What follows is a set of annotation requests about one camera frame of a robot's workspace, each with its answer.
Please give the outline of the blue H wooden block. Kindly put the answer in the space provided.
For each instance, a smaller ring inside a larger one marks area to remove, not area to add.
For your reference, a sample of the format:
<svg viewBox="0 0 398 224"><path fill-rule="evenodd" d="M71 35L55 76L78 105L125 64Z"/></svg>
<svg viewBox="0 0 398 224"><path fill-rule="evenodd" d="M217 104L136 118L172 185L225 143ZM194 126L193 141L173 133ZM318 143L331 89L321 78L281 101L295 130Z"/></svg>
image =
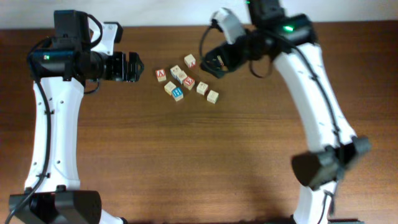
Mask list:
<svg viewBox="0 0 398 224"><path fill-rule="evenodd" d="M180 101L181 99L183 99L183 91L180 87L177 87L175 89L172 90L172 96L174 98L175 101Z"/></svg>

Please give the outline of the green R wooden block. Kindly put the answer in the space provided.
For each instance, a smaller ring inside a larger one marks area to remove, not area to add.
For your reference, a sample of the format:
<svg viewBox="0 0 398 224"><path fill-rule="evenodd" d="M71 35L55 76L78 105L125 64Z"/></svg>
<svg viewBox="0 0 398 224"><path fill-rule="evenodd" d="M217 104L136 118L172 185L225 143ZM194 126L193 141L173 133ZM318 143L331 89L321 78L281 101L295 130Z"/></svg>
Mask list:
<svg viewBox="0 0 398 224"><path fill-rule="evenodd" d="M214 90L210 90L206 100L210 103L215 104L218 101L218 98L219 98L219 93Z"/></svg>

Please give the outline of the red E wooden block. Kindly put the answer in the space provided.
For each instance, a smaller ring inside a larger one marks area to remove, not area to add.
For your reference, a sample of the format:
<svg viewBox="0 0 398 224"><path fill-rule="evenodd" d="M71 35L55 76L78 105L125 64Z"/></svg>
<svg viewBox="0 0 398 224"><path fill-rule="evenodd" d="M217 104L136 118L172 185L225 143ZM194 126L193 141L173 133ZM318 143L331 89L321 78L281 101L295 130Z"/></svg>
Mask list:
<svg viewBox="0 0 398 224"><path fill-rule="evenodd" d="M183 85L188 90L191 90L195 86L195 80L192 77L187 77L184 79Z"/></svg>

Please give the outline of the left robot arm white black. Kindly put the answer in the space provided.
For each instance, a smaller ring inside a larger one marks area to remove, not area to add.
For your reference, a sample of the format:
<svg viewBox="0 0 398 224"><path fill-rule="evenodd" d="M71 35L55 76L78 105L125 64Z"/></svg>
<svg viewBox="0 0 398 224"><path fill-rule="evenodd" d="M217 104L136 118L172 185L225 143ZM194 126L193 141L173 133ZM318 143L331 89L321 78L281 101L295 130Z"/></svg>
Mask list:
<svg viewBox="0 0 398 224"><path fill-rule="evenodd" d="M124 223L82 190L76 162L78 115L87 81L137 82L144 64L114 50L123 28L76 10L54 12L55 33L27 54L36 119L34 152L24 193L9 197L9 218L23 223Z"/></svg>

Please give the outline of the wooden block red side drawing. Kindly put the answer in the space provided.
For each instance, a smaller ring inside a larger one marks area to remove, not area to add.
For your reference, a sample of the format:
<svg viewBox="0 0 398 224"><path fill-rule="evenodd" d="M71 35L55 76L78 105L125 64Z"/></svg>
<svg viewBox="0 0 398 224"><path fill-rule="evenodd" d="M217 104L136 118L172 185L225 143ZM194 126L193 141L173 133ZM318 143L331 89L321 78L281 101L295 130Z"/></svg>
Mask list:
<svg viewBox="0 0 398 224"><path fill-rule="evenodd" d="M207 91L208 91L208 84L200 82L197 85L197 93L199 93L200 95L205 95Z"/></svg>

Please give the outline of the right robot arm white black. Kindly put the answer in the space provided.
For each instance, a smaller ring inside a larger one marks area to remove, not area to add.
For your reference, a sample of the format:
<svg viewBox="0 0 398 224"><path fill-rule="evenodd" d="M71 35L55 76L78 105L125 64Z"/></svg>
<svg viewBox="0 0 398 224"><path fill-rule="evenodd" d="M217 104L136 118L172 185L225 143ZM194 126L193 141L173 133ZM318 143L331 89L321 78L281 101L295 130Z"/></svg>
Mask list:
<svg viewBox="0 0 398 224"><path fill-rule="evenodd" d="M327 77L315 28L305 14L288 16L279 1L249 1L254 30L246 29L225 7L211 17L210 28L225 42L201 53L201 69L221 78L264 56L282 75L298 110L308 151L291 165L300 183L297 208L281 223L329 223L338 185L371 143L357 136L340 109Z"/></svg>

